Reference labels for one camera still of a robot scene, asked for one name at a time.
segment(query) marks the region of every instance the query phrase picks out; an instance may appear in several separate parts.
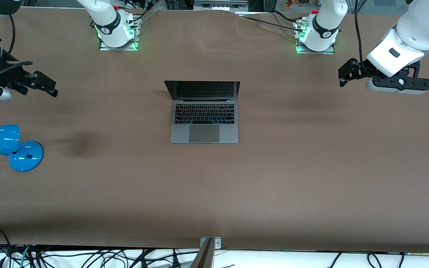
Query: laptop screen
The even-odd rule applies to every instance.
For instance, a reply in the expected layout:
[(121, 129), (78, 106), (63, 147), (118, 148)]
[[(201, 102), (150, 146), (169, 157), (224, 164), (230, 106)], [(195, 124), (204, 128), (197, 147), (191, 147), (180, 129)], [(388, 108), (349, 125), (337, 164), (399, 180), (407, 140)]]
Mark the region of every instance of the laptop screen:
[(236, 100), (239, 84), (239, 81), (165, 81), (173, 100), (180, 101)]

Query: space bar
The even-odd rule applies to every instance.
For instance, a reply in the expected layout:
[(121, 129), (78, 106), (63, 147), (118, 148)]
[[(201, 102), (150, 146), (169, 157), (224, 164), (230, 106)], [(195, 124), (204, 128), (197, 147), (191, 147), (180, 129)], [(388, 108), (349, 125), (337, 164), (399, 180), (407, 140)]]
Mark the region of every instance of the space bar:
[(193, 120), (192, 124), (213, 124), (213, 120)]

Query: black band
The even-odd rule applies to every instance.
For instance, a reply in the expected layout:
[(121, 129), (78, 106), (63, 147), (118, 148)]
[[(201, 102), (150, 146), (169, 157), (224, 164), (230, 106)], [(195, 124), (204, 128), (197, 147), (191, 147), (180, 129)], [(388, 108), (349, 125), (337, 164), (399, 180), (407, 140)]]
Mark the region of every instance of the black band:
[(320, 34), (320, 38), (323, 38), (323, 39), (327, 39), (327, 38), (331, 37), (332, 34), (335, 34), (337, 29), (339, 28), (338, 26), (335, 27), (335, 29), (326, 29), (326, 28), (321, 27), (317, 23), (317, 15), (313, 18), (312, 25), (314, 26), (315, 31)]
[(112, 23), (109, 23), (107, 25), (99, 25), (99, 24), (95, 24), (95, 26), (97, 27), (97, 29), (99, 29), (100, 32), (102, 32), (102, 34), (112, 34), (112, 31), (117, 28), (117, 26), (119, 26), (120, 24), (120, 13), (119, 12), (115, 12), (117, 13), (117, 17), (115, 18), (115, 20)]

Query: laptop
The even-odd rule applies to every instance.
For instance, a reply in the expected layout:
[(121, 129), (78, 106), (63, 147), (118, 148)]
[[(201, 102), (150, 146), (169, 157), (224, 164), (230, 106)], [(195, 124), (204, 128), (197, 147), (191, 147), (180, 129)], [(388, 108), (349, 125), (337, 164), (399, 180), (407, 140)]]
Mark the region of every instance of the laptop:
[(172, 144), (237, 144), (240, 81), (174, 81)]

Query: laptop keyboard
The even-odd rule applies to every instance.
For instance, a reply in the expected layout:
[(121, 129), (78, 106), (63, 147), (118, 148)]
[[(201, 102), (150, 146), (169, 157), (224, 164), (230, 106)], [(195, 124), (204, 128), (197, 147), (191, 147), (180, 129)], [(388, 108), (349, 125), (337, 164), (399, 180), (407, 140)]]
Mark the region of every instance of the laptop keyboard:
[(235, 124), (235, 105), (177, 103), (175, 124)]
[(222, 81), (178, 81), (178, 98), (223, 98), (235, 96), (235, 83)]

